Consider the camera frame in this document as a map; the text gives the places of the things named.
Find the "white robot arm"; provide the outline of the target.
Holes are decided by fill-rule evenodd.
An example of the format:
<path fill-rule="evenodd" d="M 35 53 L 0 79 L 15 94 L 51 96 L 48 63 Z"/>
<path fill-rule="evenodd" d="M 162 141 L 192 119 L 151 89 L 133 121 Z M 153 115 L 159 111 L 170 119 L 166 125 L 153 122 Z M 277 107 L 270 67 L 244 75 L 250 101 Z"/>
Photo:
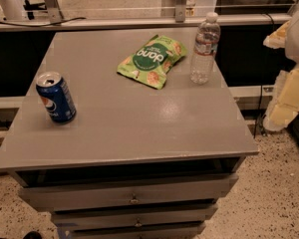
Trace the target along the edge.
<path fill-rule="evenodd" d="M 265 38 L 263 45 L 284 48 L 286 58 L 296 63 L 290 72 L 281 70 L 278 74 L 263 120 L 267 130 L 280 131 L 299 114 L 299 8 L 289 21 Z"/>

